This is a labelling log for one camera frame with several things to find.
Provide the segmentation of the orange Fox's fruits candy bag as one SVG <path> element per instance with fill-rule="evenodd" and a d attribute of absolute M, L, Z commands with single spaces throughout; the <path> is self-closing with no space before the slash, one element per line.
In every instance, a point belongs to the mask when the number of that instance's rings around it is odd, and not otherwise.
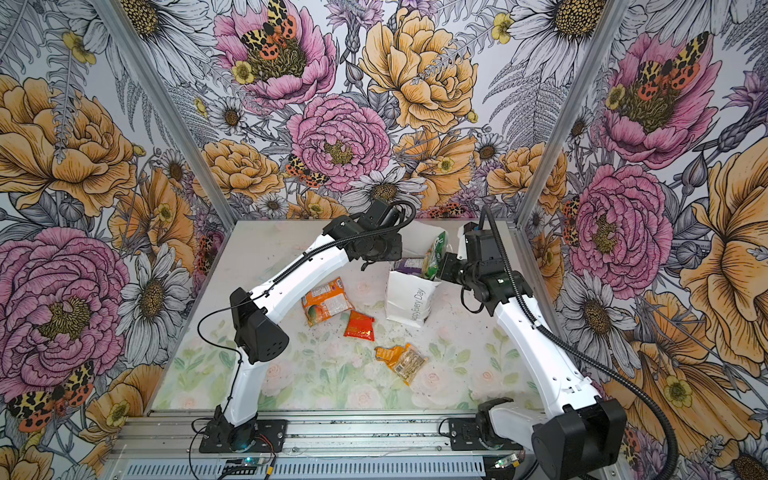
<path fill-rule="evenodd" d="M 301 304 L 310 327 L 353 309 L 340 277 L 313 288 Z"/>

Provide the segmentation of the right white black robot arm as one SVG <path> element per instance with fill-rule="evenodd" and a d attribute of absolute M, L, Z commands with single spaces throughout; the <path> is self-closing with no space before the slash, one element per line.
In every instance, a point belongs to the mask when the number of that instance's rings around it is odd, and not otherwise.
<path fill-rule="evenodd" d="M 626 414 L 617 401 L 602 398 L 558 346 L 531 288 L 511 268 L 497 226 L 484 229 L 469 222 L 458 238 L 459 250 L 444 257 L 439 278 L 471 293 L 516 343 L 542 402 L 539 413 L 510 397 L 482 403 L 475 416 L 479 439 L 489 448 L 520 445 L 550 479 L 576 478 L 615 464 Z"/>

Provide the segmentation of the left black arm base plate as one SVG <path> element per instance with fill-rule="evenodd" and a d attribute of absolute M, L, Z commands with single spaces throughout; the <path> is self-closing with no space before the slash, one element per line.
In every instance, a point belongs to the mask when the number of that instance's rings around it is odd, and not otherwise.
<path fill-rule="evenodd" d="M 202 430 L 199 451 L 204 454 L 280 453 L 287 427 L 286 420 L 252 419 L 234 427 L 224 418 L 213 419 Z"/>

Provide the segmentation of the white paper bag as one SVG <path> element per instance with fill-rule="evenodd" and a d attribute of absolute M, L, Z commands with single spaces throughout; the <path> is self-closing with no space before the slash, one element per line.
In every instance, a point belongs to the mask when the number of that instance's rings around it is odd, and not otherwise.
<path fill-rule="evenodd" d="M 421 222 L 414 222 L 404 228 L 401 231 L 401 259 L 424 258 L 435 237 L 443 231 L 445 230 L 442 228 Z M 451 252 L 448 241 L 445 255 Z M 430 281 L 422 277 L 398 273 L 392 270 L 392 266 L 386 289 L 386 318 L 406 326 L 420 328 L 430 315 L 441 281 L 438 277 Z"/>

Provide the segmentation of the right aluminium corner post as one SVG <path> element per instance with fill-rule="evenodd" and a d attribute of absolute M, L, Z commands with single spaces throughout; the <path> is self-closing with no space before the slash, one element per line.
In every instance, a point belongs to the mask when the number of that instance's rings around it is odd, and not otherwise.
<path fill-rule="evenodd" d="M 556 166 L 563 143 L 579 114 L 580 105 L 592 86 L 604 58 L 610 51 L 626 10 L 625 1 L 608 1 L 605 6 L 591 46 L 587 50 L 582 65 L 576 71 L 573 84 L 541 156 L 539 168 L 532 177 L 531 184 L 523 198 L 523 204 L 515 218 L 515 226 L 518 229 L 522 229 L 526 225 L 543 193 L 547 179 Z"/>

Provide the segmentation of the small clear cracker packet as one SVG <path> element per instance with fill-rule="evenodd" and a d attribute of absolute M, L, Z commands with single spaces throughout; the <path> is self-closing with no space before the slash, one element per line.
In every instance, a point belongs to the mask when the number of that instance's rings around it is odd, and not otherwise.
<path fill-rule="evenodd" d="M 422 356 L 416 350 L 408 349 L 400 354 L 395 361 L 392 370 L 406 385 L 410 385 L 426 363 L 426 357 Z"/>

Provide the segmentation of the aluminium frame rail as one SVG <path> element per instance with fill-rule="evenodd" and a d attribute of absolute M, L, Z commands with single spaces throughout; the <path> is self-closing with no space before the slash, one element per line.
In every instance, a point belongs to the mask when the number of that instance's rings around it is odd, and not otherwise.
<path fill-rule="evenodd" d="M 179 459 L 189 450 L 196 428 L 210 411 L 153 411 L 132 418 L 120 431 L 108 458 Z M 282 457 L 342 457 L 449 454 L 447 435 L 453 418 L 472 419 L 469 410 L 443 411 L 261 411 L 259 421 L 284 420 Z"/>

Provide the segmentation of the small red snack packet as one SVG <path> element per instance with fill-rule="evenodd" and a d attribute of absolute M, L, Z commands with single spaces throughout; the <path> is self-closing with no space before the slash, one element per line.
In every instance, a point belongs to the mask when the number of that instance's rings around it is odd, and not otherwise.
<path fill-rule="evenodd" d="M 351 311 L 344 336 L 373 342 L 375 319 L 369 315 Z"/>

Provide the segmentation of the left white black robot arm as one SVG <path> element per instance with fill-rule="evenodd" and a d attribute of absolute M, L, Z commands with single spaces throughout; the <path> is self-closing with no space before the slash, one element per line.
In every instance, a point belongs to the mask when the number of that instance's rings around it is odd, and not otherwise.
<path fill-rule="evenodd" d="M 365 267 L 402 256 L 400 231 L 415 219 L 407 201 L 373 201 L 362 213 L 337 217 L 309 248 L 265 283 L 230 295 L 238 365 L 231 392 L 219 408 L 228 424 L 239 427 L 258 415 L 258 399 L 268 364 L 287 348 L 289 336 L 279 322 L 323 279 L 361 260 Z"/>

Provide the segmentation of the small orange candy packet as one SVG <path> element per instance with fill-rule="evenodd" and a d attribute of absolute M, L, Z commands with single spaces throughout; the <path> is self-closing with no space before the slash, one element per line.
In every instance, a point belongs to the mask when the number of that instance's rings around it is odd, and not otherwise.
<path fill-rule="evenodd" d="M 378 361 L 384 362 L 389 368 L 393 368 L 409 347 L 409 344 L 405 346 L 396 345 L 391 348 L 376 346 L 374 349 L 375 358 Z"/>

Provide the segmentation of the green Fox's spring tea bag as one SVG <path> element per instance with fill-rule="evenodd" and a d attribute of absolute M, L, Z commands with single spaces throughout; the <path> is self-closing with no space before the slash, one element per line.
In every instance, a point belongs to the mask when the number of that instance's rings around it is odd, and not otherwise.
<path fill-rule="evenodd" d="M 434 280 L 443 263 L 447 251 L 448 239 L 445 231 L 439 233 L 423 258 L 421 277 L 426 280 Z"/>

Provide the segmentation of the aluminium corner post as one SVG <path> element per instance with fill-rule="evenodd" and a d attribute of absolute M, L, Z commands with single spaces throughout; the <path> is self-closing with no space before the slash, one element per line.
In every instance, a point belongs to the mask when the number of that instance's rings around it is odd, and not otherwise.
<path fill-rule="evenodd" d="M 127 63 L 137 75 L 137 80 L 154 105 L 163 124 L 168 128 L 175 145 L 189 163 L 225 230 L 231 232 L 237 224 L 238 217 L 214 179 L 191 132 L 165 88 L 161 76 L 141 46 L 120 2 L 96 1 L 94 8 L 119 50 L 126 57 Z"/>
<path fill-rule="evenodd" d="M 523 198 L 523 204 L 515 218 L 515 226 L 518 229 L 522 229 L 526 225 L 543 193 L 547 179 L 556 166 L 563 143 L 579 114 L 580 105 L 592 86 L 604 58 L 610 51 L 626 10 L 625 1 L 608 1 L 605 6 L 591 46 L 587 50 L 582 65 L 576 71 L 573 84 L 541 156 L 539 168 L 532 177 L 531 184 Z"/>

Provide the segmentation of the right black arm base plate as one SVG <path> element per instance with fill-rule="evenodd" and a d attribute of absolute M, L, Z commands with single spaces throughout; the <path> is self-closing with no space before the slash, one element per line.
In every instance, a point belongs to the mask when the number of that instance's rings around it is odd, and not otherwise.
<path fill-rule="evenodd" d="M 440 426 L 438 432 L 447 437 L 452 451 L 513 451 L 523 447 L 509 439 L 484 439 L 474 418 L 449 417 L 447 427 Z"/>

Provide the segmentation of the purple Fox's berries candy bag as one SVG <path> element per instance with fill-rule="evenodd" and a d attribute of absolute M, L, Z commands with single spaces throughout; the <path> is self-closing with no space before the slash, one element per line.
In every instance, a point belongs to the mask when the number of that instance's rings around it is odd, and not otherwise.
<path fill-rule="evenodd" d="M 421 277 L 423 275 L 423 258 L 403 258 L 394 262 L 392 270 L 405 275 Z"/>

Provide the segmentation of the green circuit board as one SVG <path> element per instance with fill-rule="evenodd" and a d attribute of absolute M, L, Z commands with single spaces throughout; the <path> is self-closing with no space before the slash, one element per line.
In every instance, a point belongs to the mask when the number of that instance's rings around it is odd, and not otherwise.
<path fill-rule="evenodd" d="M 221 477 L 231 475 L 265 475 L 271 460 L 267 458 L 245 458 L 240 463 L 227 464 L 221 472 Z"/>

